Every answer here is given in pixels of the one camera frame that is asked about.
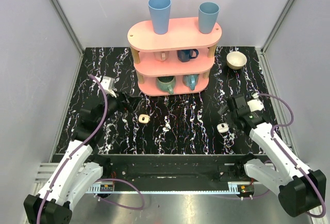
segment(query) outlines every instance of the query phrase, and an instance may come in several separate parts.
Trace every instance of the metal floor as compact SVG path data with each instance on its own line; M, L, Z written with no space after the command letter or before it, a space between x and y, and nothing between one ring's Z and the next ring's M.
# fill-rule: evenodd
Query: metal floor
M257 187L261 193L265 190ZM138 195L112 195L109 199L129 206L141 204ZM132 211L84 195L70 224L312 224L306 214L296 218L287 215L272 193L253 201L215 195L145 195L145 201L143 211Z

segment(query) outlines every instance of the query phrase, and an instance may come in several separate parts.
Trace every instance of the blue plastic cup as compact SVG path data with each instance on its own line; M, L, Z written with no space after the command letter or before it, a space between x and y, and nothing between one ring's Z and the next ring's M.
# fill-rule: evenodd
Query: blue plastic cup
M212 32L218 18L219 6L215 3L206 2L200 5L198 12L198 28L201 33Z
M149 0L149 11L154 32L163 35L169 30L171 0Z

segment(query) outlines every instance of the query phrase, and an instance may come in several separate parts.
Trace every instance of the pink wooden shelf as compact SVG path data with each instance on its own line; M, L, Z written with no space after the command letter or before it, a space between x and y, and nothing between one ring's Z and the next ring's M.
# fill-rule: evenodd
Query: pink wooden shelf
M140 22L130 28L127 37L135 50L153 52L211 47L217 44L221 34L218 23L211 33L201 33L198 30L198 17L189 17L170 19L169 31L164 35L154 33L151 21Z
M186 87L182 82L183 76L176 76L176 85L174 87L174 94L192 94L199 93L206 89L208 85L208 78L203 78L203 75L200 75L198 79L198 83L195 87L194 91L191 91L189 87ZM162 95L170 95L167 92L161 91L156 85L156 77L145 77L144 83L138 83L140 90L149 96L162 96Z
M176 51L170 51L164 62L157 61L154 53L139 53L140 63L134 64L134 67L141 75L148 77L199 74L208 71L215 63L215 58L208 58L207 52L207 48L201 48L197 58L185 63L177 58Z

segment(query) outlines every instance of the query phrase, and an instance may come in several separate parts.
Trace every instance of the small white object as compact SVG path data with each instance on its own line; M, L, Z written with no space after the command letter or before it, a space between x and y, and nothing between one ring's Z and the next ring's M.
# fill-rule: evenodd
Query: small white object
M263 110L263 103L260 99L251 99L247 102L247 105L250 107L251 112Z
M247 61L246 55L239 51L233 51L227 55L227 65L233 70L243 68Z
M252 98L254 98L254 99L259 98L259 93L254 93L254 94L252 94Z
M150 117L146 114L141 114L138 119L139 123L147 124L150 121Z
M103 87L104 91L107 94L111 94L113 97L117 97L113 91L114 79L108 76L104 76L102 81L100 82L101 86Z
M226 123L218 124L217 130L219 133L226 133L229 130L229 126Z

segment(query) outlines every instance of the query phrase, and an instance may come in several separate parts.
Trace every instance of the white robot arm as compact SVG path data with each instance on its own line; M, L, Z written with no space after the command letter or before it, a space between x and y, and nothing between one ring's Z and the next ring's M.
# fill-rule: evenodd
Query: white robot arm
M230 111L227 119L229 126L248 135L264 150L276 167L276 170L273 170L256 156L248 154L235 163L234 172L238 177L253 178L265 185L278 196L283 209L290 216L296 217L321 204L308 178L324 199L326 177L320 170L312 171L276 133L272 137L272 125L262 110L263 104L258 95L248 102L243 95L231 97L227 100L227 105L220 110L221 115ZM223 127L228 125L220 124L218 130L224 131Z
M108 187L110 183L102 182L98 182L94 187L95 181L110 178L111 175L110 159L98 154L92 155L93 149L103 135L102 129L96 132L96 127L100 127L102 120L106 120L117 111L133 112L141 97L130 97L125 93L113 91L112 78L96 79L101 82L98 84L104 89L107 106L99 102L98 97L85 101L72 136L73 141L69 142L68 149L55 172L36 196L28 195L24 201L25 212L31 224L37 223L38 213L41 213L40 224L68 224L73 209L85 193L92 191L96 194L107 194L111 188ZM79 172L86 160L88 163Z

